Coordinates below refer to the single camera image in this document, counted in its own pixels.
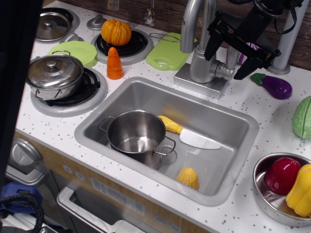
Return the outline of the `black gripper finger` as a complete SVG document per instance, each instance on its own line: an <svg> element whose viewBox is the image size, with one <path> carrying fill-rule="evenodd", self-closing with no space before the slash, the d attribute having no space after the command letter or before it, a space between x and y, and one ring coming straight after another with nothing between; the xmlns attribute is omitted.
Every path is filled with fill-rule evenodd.
<svg viewBox="0 0 311 233"><path fill-rule="evenodd" d="M247 58L246 61L242 64L242 66L238 69L236 74L234 75L235 80L242 80L257 69L260 68L268 68L271 65L272 60L267 59L266 57L257 57L253 56Z"/></svg>
<svg viewBox="0 0 311 233"><path fill-rule="evenodd" d="M216 54L222 42L223 42L223 37L221 34L215 33L210 37L207 43L207 46L206 46L205 53L204 53L205 59L207 61L210 61L211 58Z"/></svg>

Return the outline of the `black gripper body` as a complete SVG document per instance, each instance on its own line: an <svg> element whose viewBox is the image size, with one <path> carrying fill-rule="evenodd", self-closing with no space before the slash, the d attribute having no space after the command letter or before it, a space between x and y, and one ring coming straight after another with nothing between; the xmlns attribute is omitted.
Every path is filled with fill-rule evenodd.
<svg viewBox="0 0 311 233"><path fill-rule="evenodd" d="M253 43L263 50L263 57L273 60L281 52L264 34L271 21L268 15L258 10L250 11L245 18L217 11L207 30L210 37L215 33L221 34L223 42L246 56L255 54L246 47L246 43Z"/></svg>

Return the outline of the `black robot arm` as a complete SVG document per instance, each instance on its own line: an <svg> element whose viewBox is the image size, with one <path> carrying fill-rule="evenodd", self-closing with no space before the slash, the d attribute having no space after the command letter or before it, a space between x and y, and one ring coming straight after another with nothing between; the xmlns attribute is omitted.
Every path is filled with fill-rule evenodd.
<svg viewBox="0 0 311 233"><path fill-rule="evenodd" d="M205 49L205 59L210 60L223 42L226 42L247 59L234 75L234 79L242 80L258 68L268 68L273 59L281 52L276 48L264 32L271 22L278 34L291 32L296 25L296 7L302 6L301 0L255 0L253 8L245 18L238 18L221 11L215 13L215 19L209 25L210 39ZM294 24L285 31L277 28L277 19L284 10L291 12Z"/></svg>

